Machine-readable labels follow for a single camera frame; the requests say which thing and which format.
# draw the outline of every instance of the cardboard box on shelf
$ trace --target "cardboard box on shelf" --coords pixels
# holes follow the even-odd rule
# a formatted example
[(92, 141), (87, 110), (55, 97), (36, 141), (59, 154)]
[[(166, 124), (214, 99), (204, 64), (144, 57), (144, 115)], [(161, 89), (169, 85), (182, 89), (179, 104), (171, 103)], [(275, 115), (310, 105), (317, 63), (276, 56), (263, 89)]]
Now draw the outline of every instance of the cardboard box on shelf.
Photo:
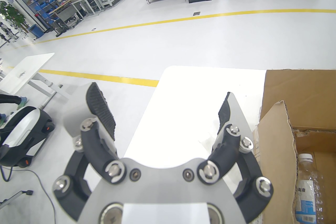
[(324, 177), (325, 223), (336, 223), (336, 70), (269, 70), (262, 104), (254, 154), (274, 187), (262, 223), (298, 223), (298, 153), (313, 155)]

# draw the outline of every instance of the white tabletop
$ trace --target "white tabletop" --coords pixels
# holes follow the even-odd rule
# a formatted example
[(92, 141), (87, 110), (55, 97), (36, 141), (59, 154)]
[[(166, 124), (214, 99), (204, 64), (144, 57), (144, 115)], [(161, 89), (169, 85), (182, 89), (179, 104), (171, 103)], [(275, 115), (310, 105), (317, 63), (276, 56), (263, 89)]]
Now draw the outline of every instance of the white tabletop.
[(0, 82), (0, 90), (15, 95), (55, 53), (25, 57)]
[(251, 130), (258, 124), (265, 74), (264, 70), (168, 67), (124, 157), (153, 168), (207, 158), (228, 91), (236, 96)]

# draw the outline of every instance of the bottle label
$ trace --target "bottle label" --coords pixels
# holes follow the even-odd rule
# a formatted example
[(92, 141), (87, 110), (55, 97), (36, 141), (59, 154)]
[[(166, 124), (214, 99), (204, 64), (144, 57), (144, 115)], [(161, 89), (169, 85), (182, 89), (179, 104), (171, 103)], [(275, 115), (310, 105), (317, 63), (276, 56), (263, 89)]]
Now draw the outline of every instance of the bottle label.
[(299, 180), (296, 186), (296, 220), (303, 224), (316, 224), (314, 183)]

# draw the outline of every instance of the person's leg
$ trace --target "person's leg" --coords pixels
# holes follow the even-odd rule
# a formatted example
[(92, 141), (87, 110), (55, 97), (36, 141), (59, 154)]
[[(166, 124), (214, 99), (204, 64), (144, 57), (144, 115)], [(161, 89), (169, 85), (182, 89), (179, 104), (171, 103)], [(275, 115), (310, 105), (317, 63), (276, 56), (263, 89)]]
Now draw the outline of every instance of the person's leg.
[(21, 103), (21, 98), (13, 95), (0, 94), (0, 104), (5, 103), (19, 105)]
[(6, 114), (0, 113), (0, 127), (6, 122)]
[(17, 104), (18, 105), (17, 110), (24, 107), (27, 102), (28, 102), (27, 97), (18, 97), (13, 95), (0, 94), (0, 104), (4, 103)]

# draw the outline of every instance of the power cable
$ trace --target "power cable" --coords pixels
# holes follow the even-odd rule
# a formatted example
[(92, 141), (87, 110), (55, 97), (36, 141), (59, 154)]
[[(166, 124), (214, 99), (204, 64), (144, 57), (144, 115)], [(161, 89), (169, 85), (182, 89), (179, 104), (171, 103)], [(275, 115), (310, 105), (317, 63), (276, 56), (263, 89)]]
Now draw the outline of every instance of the power cable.
[(12, 167), (9, 169), (9, 168), (5, 168), (5, 167), (2, 167), (2, 166), (0, 166), (0, 169), (1, 169), (1, 175), (2, 175), (3, 178), (4, 178), (4, 173), (3, 173), (3, 170), (2, 170), (2, 169), (10, 170), (9, 177), (8, 177), (8, 179), (7, 179), (8, 181), (9, 181), (9, 179), (11, 178), (12, 171), (29, 171), (29, 172), (33, 173), (33, 174), (37, 177), (37, 179), (38, 179), (38, 181), (39, 181), (39, 183), (40, 183), (40, 186), (41, 186), (43, 192), (45, 193), (45, 195), (47, 196), (47, 198), (48, 198), (49, 201), (50, 201), (50, 204), (51, 204), (51, 206), (52, 206), (52, 208), (53, 208), (53, 211), (54, 211), (54, 224), (56, 224), (56, 210), (55, 210), (54, 203), (52, 202), (50, 196), (48, 195), (47, 191), (45, 190), (44, 186), (42, 185), (42, 182), (41, 182), (41, 179), (40, 179), (39, 175), (37, 175), (34, 171), (29, 170), (29, 169), (13, 170)]

